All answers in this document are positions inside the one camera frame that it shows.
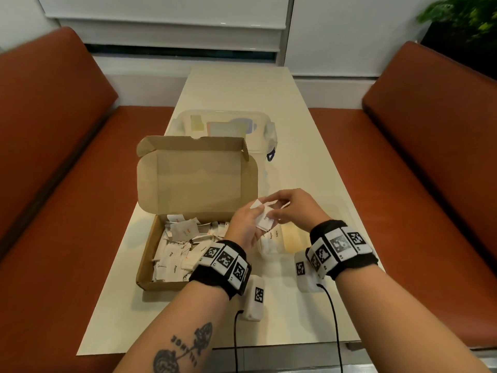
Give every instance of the container lid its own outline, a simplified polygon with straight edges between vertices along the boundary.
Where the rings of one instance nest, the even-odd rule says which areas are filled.
[[[148,136],[137,154],[138,204],[146,212],[234,212],[258,196],[257,164],[243,138]]]

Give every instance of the plastic storage box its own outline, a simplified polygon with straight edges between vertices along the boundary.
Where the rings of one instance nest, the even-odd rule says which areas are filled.
[[[171,120],[166,136],[242,137],[251,155],[265,155],[271,161],[276,153],[276,127],[269,116],[252,111],[187,110]]]

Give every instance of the hand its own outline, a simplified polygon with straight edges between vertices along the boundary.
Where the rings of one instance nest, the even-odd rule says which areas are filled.
[[[267,215],[280,224],[293,222],[300,229],[310,232],[314,226],[331,220],[326,212],[316,203],[311,195],[301,188],[293,190],[279,190],[274,194],[262,198],[262,203],[277,200],[271,207],[275,208]]]
[[[264,206],[250,209],[253,200],[233,215],[225,239],[233,241],[247,251],[264,233],[255,226],[255,219],[264,212]]]

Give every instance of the wristband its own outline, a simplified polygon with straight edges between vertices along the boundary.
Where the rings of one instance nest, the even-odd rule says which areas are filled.
[[[223,288],[230,300],[243,295],[252,266],[246,261],[246,252],[233,241],[213,243],[199,259],[189,281]]]
[[[306,257],[322,279],[333,280],[348,268],[378,264],[378,258],[366,240],[341,220],[325,221],[311,230],[312,246]]]

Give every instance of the tattoo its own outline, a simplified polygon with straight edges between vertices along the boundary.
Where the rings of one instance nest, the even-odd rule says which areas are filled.
[[[171,338],[171,343],[178,347],[181,355],[176,356],[176,351],[171,350],[160,350],[157,352],[154,358],[154,373],[179,373],[178,360],[184,356],[188,355],[188,359],[193,364],[195,368],[197,366],[197,356],[200,356],[203,350],[205,350],[211,341],[212,337],[212,323],[206,323],[202,328],[196,329],[195,340],[193,345],[188,347],[184,344],[180,338],[173,335]]]

